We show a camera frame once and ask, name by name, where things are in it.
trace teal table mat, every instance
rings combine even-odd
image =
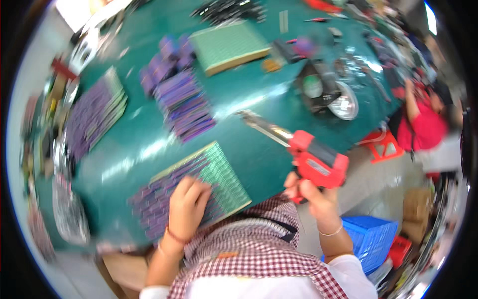
[[[341,48],[326,42],[327,27],[343,33],[343,46],[356,48],[357,55],[378,64],[361,33],[368,27],[355,20],[332,18],[328,23],[302,22],[329,17],[301,1],[263,1],[267,21],[250,25],[270,43],[298,35],[317,33],[323,37],[320,55],[332,69]],[[285,65],[279,72],[264,74],[261,60],[207,77],[195,63],[196,78],[204,86],[217,125],[182,144],[164,128],[163,116],[154,101],[144,95],[138,73],[158,52],[158,42],[167,33],[176,38],[207,28],[189,14],[200,4],[196,0],[153,0],[128,15],[115,39],[84,70],[81,85],[86,90],[113,65],[128,95],[123,116],[77,165],[72,188],[83,199],[92,233],[88,247],[72,246],[56,230],[51,204],[51,181],[38,178],[37,191],[45,225],[57,251],[94,252],[97,249],[134,248],[150,241],[131,214],[127,199],[161,169],[217,141],[252,205],[281,192],[291,169],[292,157],[272,139],[246,126],[234,112],[251,109],[265,119],[290,131],[305,130],[340,153],[365,137],[391,115],[401,103],[396,100],[383,73],[374,73],[384,85],[392,103],[386,103],[369,82],[356,91],[359,112],[353,121],[344,121],[330,111],[313,116],[291,88],[303,63]],[[279,30],[279,12],[288,10],[289,32]]]

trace blue storage bin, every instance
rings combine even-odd
[[[342,220],[345,231],[354,243],[354,255],[362,264],[363,272],[371,273],[385,262],[398,229],[398,221],[371,216],[342,217]]]

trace gold bangle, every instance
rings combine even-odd
[[[334,236],[334,235],[338,234],[339,231],[341,231],[342,228],[344,227],[344,222],[342,220],[340,220],[340,221],[341,221],[340,227],[338,228],[338,230],[335,233],[323,233],[323,232],[319,231],[319,234],[321,234],[323,236],[327,236],[327,237]]]

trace checkered scarf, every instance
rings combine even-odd
[[[298,230],[297,210],[288,199],[276,195],[244,212],[280,221]],[[200,277],[286,277],[309,276],[324,299],[347,298],[325,265],[314,255],[296,251],[299,234],[288,243],[277,230],[258,225],[240,228],[225,225],[230,217],[196,234],[185,248],[188,268],[181,270],[171,285],[168,298],[184,298],[188,283]]]

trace white shirt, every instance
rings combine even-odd
[[[350,299],[377,299],[377,291],[367,279],[359,259],[353,255],[342,255],[326,265],[333,278]],[[140,299],[163,299],[169,287],[146,287]],[[186,289],[187,299],[264,299],[291,298],[323,299],[309,277],[202,277],[191,282]]]

